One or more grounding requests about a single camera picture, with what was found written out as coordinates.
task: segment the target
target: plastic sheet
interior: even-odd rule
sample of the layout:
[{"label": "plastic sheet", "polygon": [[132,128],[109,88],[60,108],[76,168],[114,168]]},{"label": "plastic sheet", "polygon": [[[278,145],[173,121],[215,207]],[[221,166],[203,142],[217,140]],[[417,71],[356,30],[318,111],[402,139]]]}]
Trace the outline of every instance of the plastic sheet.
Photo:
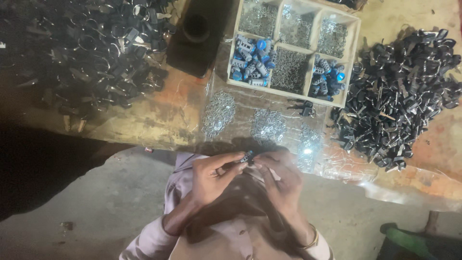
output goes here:
[{"label": "plastic sheet", "polygon": [[[276,145],[287,147],[294,154],[298,152],[302,123],[306,123],[312,130],[322,133],[327,109],[326,106],[314,105],[316,117],[302,117],[299,114],[301,110],[287,109],[296,103],[294,101],[288,101],[286,97],[228,85],[226,83],[226,78],[228,76],[226,70],[230,50],[231,43],[224,40],[218,50],[215,67],[206,88],[205,105],[207,105],[209,99],[215,93],[224,91],[234,97],[236,102],[236,114],[234,120],[232,120],[215,138],[209,139],[206,138],[205,135],[201,135],[201,139],[204,140],[204,143],[201,145],[198,153],[207,154],[207,151],[215,151],[218,153],[236,150],[253,150],[258,154],[266,149],[271,149],[272,147],[261,147],[250,135],[255,109],[270,108],[271,110],[281,112],[282,117],[286,120],[287,132],[284,134],[282,142],[278,142]],[[314,163],[310,166],[305,165],[302,167],[302,171],[313,173],[313,166]]]},{"label": "plastic sheet", "polygon": [[313,173],[365,189],[366,197],[438,211],[462,212],[462,162],[460,155],[461,108],[443,110],[429,124],[429,131],[413,145],[414,157],[399,172],[385,172],[355,149],[343,150],[331,138],[338,130],[330,128],[330,109],[326,111],[322,150]]},{"label": "plastic sheet", "polygon": [[285,97],[226,84],[234,29],[232,25],[235,23],[233,19],[228,22],[206,87],[205,105],[214,93],[223,90],[234,96],[236,115],[214,139],[207,139],[203,135],[199,137],[203,144],[198,148],[198,153],[236,150],[261,152],[262,149],[250,136],[252,119],[255,109],[270,108],[280,111],[287,120],[287,132],[278,145],[287,147],[292,153],[297,153],[303,122],[321,134],[321,147],[314,163],[310,167],[302,167],[303,172],[358,185],[365,189],[368,198],[425,206],[439,211],[462,211],[462,160],[455,160],[461,155],[462,134],[456,129],[462,127],[462,107],[444,110],[430,122],[429,131],[423,133],[414,144],[414,157],[407,161],[408,167],[404,171],[386,173],[375,164],[369,164],[363,154],[354,149],[348,153],[331,141],[338,134],[336,129],[330,128],[333,124],[329,118],[331,107],[314,105],[317,116],[304,118],[298,114],[300,110],[287,109],[294,103],[288,102]]}]

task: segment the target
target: wrist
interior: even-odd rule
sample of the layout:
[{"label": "wrist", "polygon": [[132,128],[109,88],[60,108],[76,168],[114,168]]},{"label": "wrist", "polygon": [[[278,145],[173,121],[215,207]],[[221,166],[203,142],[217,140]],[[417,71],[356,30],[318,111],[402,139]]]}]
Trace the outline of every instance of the wrist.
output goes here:
[{"label": "wrist", "polygon": [[316,230],[300,212],[286,213],[283,217],[302,247],[310,245],[315,240]]},{"label": "wrist", "polygon": [[178,236],[192,218],[203,208],[194,200],[192,193],[186,194],[180,204],[162,220],[162,226],[169,235]]}]

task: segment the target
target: wooden table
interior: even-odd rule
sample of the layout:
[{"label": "wooden table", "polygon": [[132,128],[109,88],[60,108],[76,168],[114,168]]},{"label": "wooden table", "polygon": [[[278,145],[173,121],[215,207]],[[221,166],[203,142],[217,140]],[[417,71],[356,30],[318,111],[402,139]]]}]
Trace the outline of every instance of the wooden table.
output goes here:
[{"label": "wooden table", "polygon": [[[448,37],[458,42],[454,53],[460,54],[462,37],[458,10],[457,0],[385,0],[384,3],[370,0],[362,12],[356,13],[362,19],[358,48],[362,47],[363,37],[367,37],[371,46],[382,39],[384,43],[395,40],[401,29],[408,26],[427,30],[438,26],[449,29]],[[292,152],[297,151],[302,122],[326,133],[316,166],[310,172],[363,186],[368,197],[379,200],[402,204],[431,203],[435,210],[462,209],[461,106],[443,110],[430,122],[429,131],[423,133],[414,144],[414,157],[407,161],[405,171],[385,173],[374,164],[367,164],[360,155],[347,154],[331,144],[329,137],[332,130],[325,128],[328,120],[324,121],[326,111],[330,108],[317,106],[315,119],[300,118],[296,111],[286,109],[289,106],[286,98],[227,85],[224,67],[229,45],[220,46],[215,70],[210,70],[204,79],[167,67],[170,75],[162,92],[146,96],[127,110],[111,107],[107,113],[100,113],[96,120],[88,122],[80,134],[76,131],[78,122],[74,122],[71,131],[66,132],[62,116],[54,111],[24,108],[22,120],[26,125],[66,135],[213,155],[225,151],[258,149],[249,133],[254,108],[271,108],[281,111],[287,118],[288,132],[281,145]],[[201,114],[210,95],[220,90],[235,97],[236,116],[218,137],[206,140],[201,133]]]}]

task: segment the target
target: pile of metal parts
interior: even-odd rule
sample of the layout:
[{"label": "pile of metal parts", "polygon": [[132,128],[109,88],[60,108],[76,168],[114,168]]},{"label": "pile of metal parts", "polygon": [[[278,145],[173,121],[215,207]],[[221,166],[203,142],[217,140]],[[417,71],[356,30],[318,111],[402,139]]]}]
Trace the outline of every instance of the pile of metal parts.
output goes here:
[{"label": "pile of metal parts", "polygon": [[277,6],[261,0],[244,0],[239,21],[239,31],[272,38],[277,16]]},{"label": "pile of metal parts", "polygon": [[272,146],[282,142],[287,132],[286,120],[281,112],[270,109],[256,109],[250,135],[261,146]]},{"label": "pile of metal parts", "polygon": [[322,19],[318,51],[340,59],[343,58],[347,35],[348,30],[346,25],[336,23],[329,18]]},{"label": "pile of metal parts", "polygon": [[235,113],[234,97],[223,91],[215,93],[206,106],[202,132],[207,138],[214,138],[233,120]]},{"label": "pile of metal parts", "polygon": [[418,30],[393,46],[378,43],[361,52],[364,69],[350,81],[344,113],[331,113],[343,149],[355,147],[387,170],[406,167],[404,158],[413,156],[412,144],[429,121],[459,105],[462,83],[444,74],[461,56],[453,54],[456,41],[447,34]]},{"label": "pile of metal parts", "polygon": [[279,37],[281,42],[309,49],[314,13],[297,14],[292,5],[284,5]]},{"label": "pile of metal parts", "polygon": [[175,33],[164,14],[168,2],[12,3],[1,10],[2,69],[22,79],[18,87],[46,86],[43,101],[64,115],[87,120],[93,108],[129,108],[164,86],[167,71],[151,68],[144,58],[164,51],[164,34]]},{"label": "pile of metal parts", "polygon": [[298,168],[300,170],[312,165],[319,151],[320,142],[321,135],[303,123],[300,132],[300,144],[298,145]]},{"label": "pile of metal parts", "polygon": [[340,94],[340,90],[345,89],[345,83],[341,83],[345,79],[345,73],[342,72],[345,66],[337,62],[336,59],[326,60],[319,54],[315,55],[310,97],[332,102],[332,96]]},{"label": "pile of metal parts", "polygon": [[271,74],[271,88],[302,94],[308,72],[308,54],[278,48],[278,64]]},{"label": "pile of metal parts", "polygon": [[229,77],[253,86],[266,87],[269,72],[276,66],[276,56],[271,39],[256,40],[238,34]]}]

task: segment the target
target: finger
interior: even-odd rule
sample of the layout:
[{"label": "finger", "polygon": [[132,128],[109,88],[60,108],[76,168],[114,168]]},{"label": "finger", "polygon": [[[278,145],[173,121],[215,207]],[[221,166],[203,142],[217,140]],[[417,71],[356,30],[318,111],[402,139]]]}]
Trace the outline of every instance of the finger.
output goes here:
[{"label": "finger", "polygon": [[245,155],[245,152],[229,153],[222,155],[215,155],[212,157],[202,159],[201,163],[205,169],[218,169],[222,167],[225,163],[238,161],[242,159]]},{"label": "finger", "polygon": [[265,182],[265,187],[266,187],[267,192],[276,191],[278,187],[276,185],[276,181],[274,180],[273,175],[271,174],[271,171],[269,170],[269,168],[259,163],[256,163],[255,166],[258,168],[261,175],[263,176],[263,181]]},{"label": "finger", "polygon": [[294,160],[296,156],[291,154],[289,150],[284,149],[284,150],[279,150],[277,152],[266,152],[266,153],[255,156],[255,158],[260,158],[260,157],[272,158],[275,161],[280,161],[283,163],[287,163],[287,162],[292,163],[292,161]]},{"label": "finger", "polygon": [[226,171],[223,170],[223,168],[220,167],[220,168],[218,168],[218,169],[216,170],[216,172],[218,173],[218,175],[223,175]]},{"label": "finger", "polygon": [[227,170],[223,175],[220,176],[220,179],[223,182],[223,184],[228,186],[232,179],[234,179],[236,175],[241,174],[242,170],[244,170],[247,167],[247,165],[248,163],[241,162],[231,167],[231,169]]},{"label": "finger", "polygon": [[276,172],[276,174],[278,174],[281,178],[283,178],[283,175],[286,175],[286,172],[288,171],[288,169],[284,165],[270,158],[254,158],[254,162],[266,166],[270,169],[273,169]]},{"label": "finger", "polygon": [[300,171],[298,169],[296,169],[296,171],[290,170],[282,163],[274,161],[273,159],[265,157],[258,159],[254,158],[254,162],[262,164],[270,169],[273,169],[276,172],[276,174],[286,182],[294,183],[301,180],[301,174],[299,174]]}]

